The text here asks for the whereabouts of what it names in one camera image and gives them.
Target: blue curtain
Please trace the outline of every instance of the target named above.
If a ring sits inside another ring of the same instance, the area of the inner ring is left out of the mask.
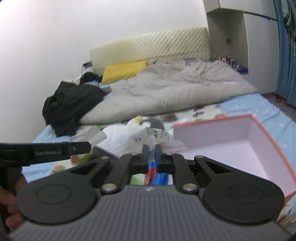
[[[279,28],[279,76],[276,94],[296,107],[296,47],[285,28],[280,0],[274,0]]]

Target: quilted headboard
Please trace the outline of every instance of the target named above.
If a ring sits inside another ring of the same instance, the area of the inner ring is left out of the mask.
[[[93,70],[102,75],[106,66],[149,59],[210,58],[207,28],[185,28],[142,34],[90,50]]]

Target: beige blanket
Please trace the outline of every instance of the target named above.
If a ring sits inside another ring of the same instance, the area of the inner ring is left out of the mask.
[[[257,91],[221,61],[198,60],[151,65],[126,82],[114,85],[82,119],[84,125],[128,121],[137,115],[156,115],[211,104]]]

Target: yellow cushion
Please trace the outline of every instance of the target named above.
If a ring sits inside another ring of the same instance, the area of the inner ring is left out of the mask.
[[[146,65],[146,61],[109,65],[105,68],[101,84],[134,77],[139,71],[144,69]]]

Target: cardboard box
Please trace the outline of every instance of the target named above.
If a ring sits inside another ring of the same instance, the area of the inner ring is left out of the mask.
[[[174,125],[174,137],[188,150],[185,159],[203,155],[277,184],[287,202],[296,193],[296,175],[273,138],[252,115]]]

